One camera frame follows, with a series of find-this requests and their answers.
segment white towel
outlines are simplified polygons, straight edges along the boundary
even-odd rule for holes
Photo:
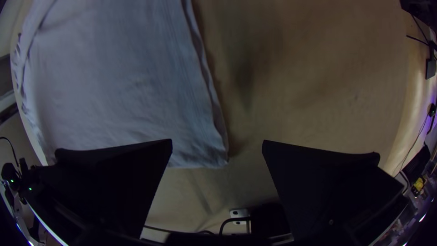
[[[224,121],[189,0],[38,0],[14,75],[48,157],[171,138],[170,167],[227,164]]]

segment white cloth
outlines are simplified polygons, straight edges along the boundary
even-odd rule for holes
[[[49,162],[58,148],[171,138],[170,167],[218,168],[228,142],[189,0],[38,0],[12,59]]]

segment yellow component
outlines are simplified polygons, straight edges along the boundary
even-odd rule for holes
[[[417,191],[421,191],[425,186],[422,178],[418,178],[417,181],[413,184],[413,186],[417,189]]]

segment cable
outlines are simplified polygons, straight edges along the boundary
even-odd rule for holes
[[[411,39],[413,39],[413,40],[416,40],[416,41],[418,41],[418,42],[421,42],[422,44],[424,44],[424,45],[426,45],[426,46],[429,47],[429,40],[427,39],[427,36],[426,36],[425,33],[423,32],[422,28],[420,27],[420,25],[419,25],[419,23],[417,22],[417,20],[416,20],[416,18],[414,17],[414,15],[412,15],[412,14],[410,14],[410,15],[411,15],[411,17],[413,18],[414,22],[416,23],[417,27],[419,28],[420,32],[422,33],[423,37],[425,38],[426,42],[424,42],[424,41],[422,41],[422,40],[420,40],[420,39],[418,39],[418,38],[412,37],[412,36],[410,36],[410,35],[407,35],[407,37],[408,37],[408,38],[411,38]],[[436,55],[434,54],[434,51],[432,52],[432,55],[434,56],[434,59],[437,60],[437,57],[436,57]]]
[[[229,223],[229,222],[235,222],[235,221],[246,221],[246,223],[248,223],[249,221],[251,221],[252,219],[250,217],[241,217],[241,218],[230,218],[227,219],[225,221],[223,221],[222,225],[220,226],[220,231],[218,233],[219,236],[223,235],[223,229],[224,226]]]
[[[21,178],[21,174],[20,174],[20,172],[19,172],[20,167],[19,167],[19,165],[18,165],[17,156],[15,155],[14,146],[12,145],[12,143],[9,141],[8,138],[6,138],[6,137],[0,137],[0,139],[3,139],[3,140],[8,141],[8,143],[9,143],[9,145],[10,145],[10,148],[12,149],[12,154],[14,155],[15,164],[17,165],[17,169],[18,169],[18,171],[16,170],[16,173],[17,173],[18,176]]]
[[[426,45],[426,46],[429,47],[429,44],[425,43],[424,41],[422,41],[422,40],[420,40],[420,39],[418,39],[418,38],[412,37],[412,36],[410,36],[410,35],[407,35],[407,38],[411,38],[411,39],[413,39],[413,40],[416,40],[417,42],[421,42],[422,44],[424,44],[424,45]]]
[[[403,168],[403,166],[404,166],[404,162],[406,161],[406,159],[407,159],[408,155],[410,154],[411,150],[413,149],[414,145],[416,145],[416,142],[417,142],[417,140],[419,139],[420,134],[422,133],[423,129],[425,128],[425,124],[427,123],[427,120],[428,120],[428,114],[427,114],[427,117],[426,117],[425,121],[423,122],[422,127],[421,127],[420,130],[419,130],[419,134],[417,135],[416,140],[414,140],[413,145],[412,145],[411,148],[408,150],[408,152],[407,152],[406,156],[404,157],[404,159],[403,159],[403,160],[402,160],[402,161],[401,161],[401,162],[396,166],[396,169],[397,169],[397,167],[398,167],[400,164],[402,164],[402,165],[401,165],[401,170],[402,170],[402,168]]]
[[[8,141],[8,143],[9,143],[9,145],[10,145],[10,148],[12,149],[12,153],[14,154],[15,164],[17,165],[17,168],[20,168],[20,167],[18,166],[17,156],[15,155],[15,150],[14,150],[14,146],[12,146],[12,143],[11,143],[11,142],[9,141],[9,139],[6,138],[6,137],[0,137],[0,139],[4,139],[4,140]]]
[[[208,230],[199,231],[198,233],[199,233],[199,234],[202,234],[202,233],[204,233],[204,234],[210,234],[210,235],[214,235],[214,236],[215,236],[215,234],[214,234],[213,232],[208,231]]]
[[[248,220],[246,221],[246,233],[250,234],[250,224]]]
[[[423,37],[425,38],[425,40],[427,41],[427,44],[429,44],[429,41],[427,39],[427,36],[425,35],[425,33],[423,32],[422,28],[420,27],[419,23],[417,22],[416,18],[414,17],[414,15],[410,14],[411,17],[413,17],[414,22],[416,23],[417,27],[419,28],[420,32],[422,33]]]
[[[153,227],[153,226],[148,226],[148,225],[143,225],[144,228],[148,228],[151,230],[155,230],[155,231],[162,231],[162,232],[166,232],[166,233],[182,233],[180,231],[172,231],[172,230],[166,230],[166,229],[162,229],[162,228],[157,228],[157,227]]]
[[[148,225],[144,225],[143,227],[147,228],[147,229],[150,229],[150,230],[162,231],[162,232],[166,232],[166,233],[184,233],[184,232],[181,232],[181,231],[166,230],[166,229],[157,228],[157,227],[148,226]],[[197,233],[205,233],[205,234],[215,235],[213,232],[208,231],[208,230],[199,231]]]

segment metal bracket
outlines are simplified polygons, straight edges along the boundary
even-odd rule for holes
[[[229,214],[231,215],[231,218],[244,218],[249,216],[249,212],[247,209],[233,209],[229,211]],[[245,225],[246,221],[234,221],[234,225]]]

